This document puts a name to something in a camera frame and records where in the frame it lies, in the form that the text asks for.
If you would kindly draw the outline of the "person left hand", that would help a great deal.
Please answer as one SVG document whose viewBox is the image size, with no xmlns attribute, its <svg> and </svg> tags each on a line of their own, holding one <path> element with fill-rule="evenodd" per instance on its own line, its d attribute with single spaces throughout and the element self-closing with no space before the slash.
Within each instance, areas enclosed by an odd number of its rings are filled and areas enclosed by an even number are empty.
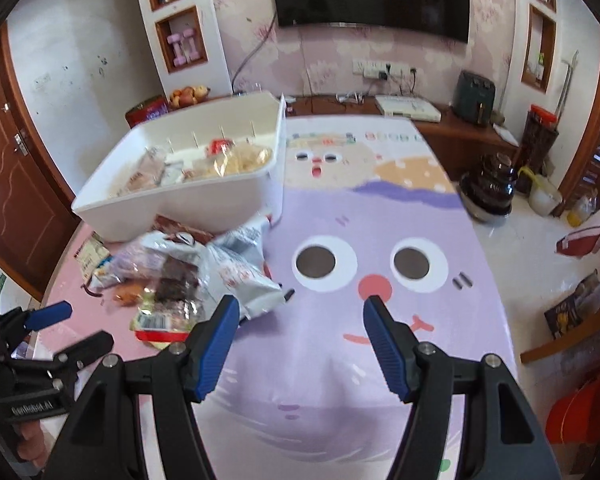
<svg viewBox="0 0 600 480">
<path fill-rule="evenodd" d="M 35 467 L 43 468 L 48 459 L 44 432 L 38 420 L 24 422 L 19 426 L 21 434 L 18 455 L 22 460 L 31 462 Z"/>
</svg>

